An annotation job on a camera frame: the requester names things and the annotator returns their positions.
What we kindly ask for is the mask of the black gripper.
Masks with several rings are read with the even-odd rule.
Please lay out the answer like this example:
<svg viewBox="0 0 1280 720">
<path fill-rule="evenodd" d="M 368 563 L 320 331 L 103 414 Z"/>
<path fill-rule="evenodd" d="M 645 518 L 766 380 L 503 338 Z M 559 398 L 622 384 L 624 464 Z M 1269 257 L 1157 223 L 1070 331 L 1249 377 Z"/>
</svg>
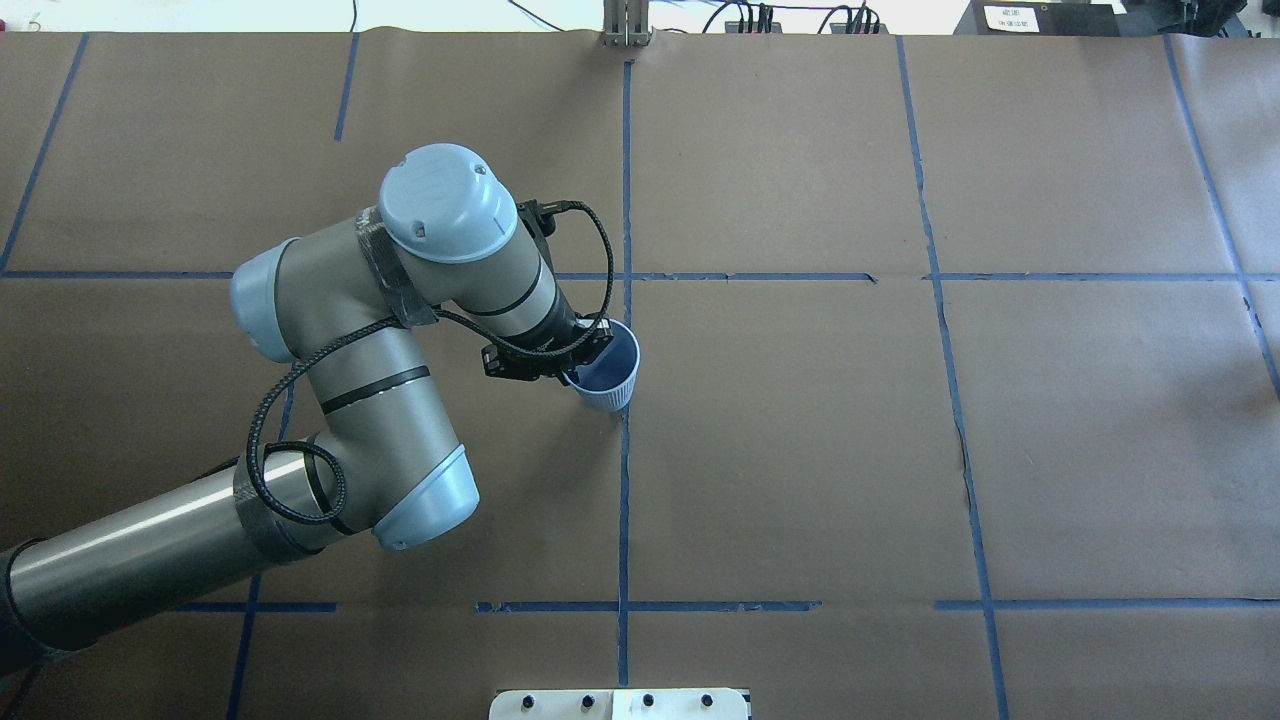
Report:
<svg viewBox="0 0 1280 720">
<path fill-rule="evenodd" d="M 552 373 L 577 373 L 594 364 L 613 341 L 613 319 L 607 313 L 576 313 L 567 300 L 557 300 L 552 319 L 552 341 L 545 347 L 554 354 L 548 360 Z"/>
</svg>

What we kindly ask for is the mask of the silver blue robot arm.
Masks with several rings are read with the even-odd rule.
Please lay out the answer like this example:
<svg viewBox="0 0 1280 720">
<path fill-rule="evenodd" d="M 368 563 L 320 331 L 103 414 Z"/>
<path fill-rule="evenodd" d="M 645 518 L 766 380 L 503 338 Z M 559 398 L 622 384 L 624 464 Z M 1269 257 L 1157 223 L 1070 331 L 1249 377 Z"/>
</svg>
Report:
<svg viewBox="0 0 1280 720">
<path fill-rule="evenodd" d="M 285 364 L 239 455 L 182 487 L 3 555 L 3 674 L 100 638 L 364 532 L 404 551 L 477 507 L 417 327 L 486 341 L 490 378 L 571 383 L 614 345 L 605 288 L 572 309 L 547 236 L 579 200 L 515 201 L 475 151 L 430 143 L 384 176 L 352 219 L 294 237 L 230 279 L 239 328 Z"/>
</svg>

